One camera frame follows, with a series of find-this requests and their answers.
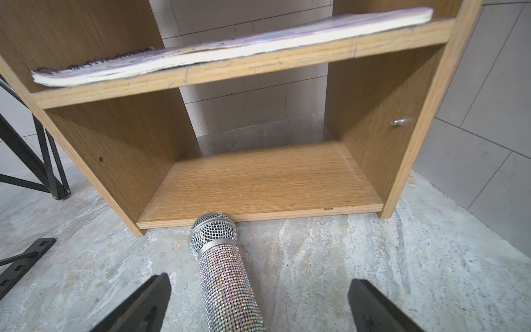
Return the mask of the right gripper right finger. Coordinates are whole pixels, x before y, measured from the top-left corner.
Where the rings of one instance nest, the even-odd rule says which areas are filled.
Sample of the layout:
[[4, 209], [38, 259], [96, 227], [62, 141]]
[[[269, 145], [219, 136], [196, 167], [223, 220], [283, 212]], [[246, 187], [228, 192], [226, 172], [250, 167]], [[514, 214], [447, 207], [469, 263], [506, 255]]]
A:
[[352, 279], [348, 303], [357, 331], [423, 331], [366, 279]]

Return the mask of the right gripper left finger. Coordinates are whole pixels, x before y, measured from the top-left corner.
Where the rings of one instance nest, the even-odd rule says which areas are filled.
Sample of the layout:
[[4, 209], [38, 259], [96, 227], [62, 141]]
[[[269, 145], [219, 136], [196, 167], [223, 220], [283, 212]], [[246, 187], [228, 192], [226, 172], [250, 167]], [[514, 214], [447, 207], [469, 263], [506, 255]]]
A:
[[169, 275], [153, 275], [91, 331], [161, 331], [170, 296]]

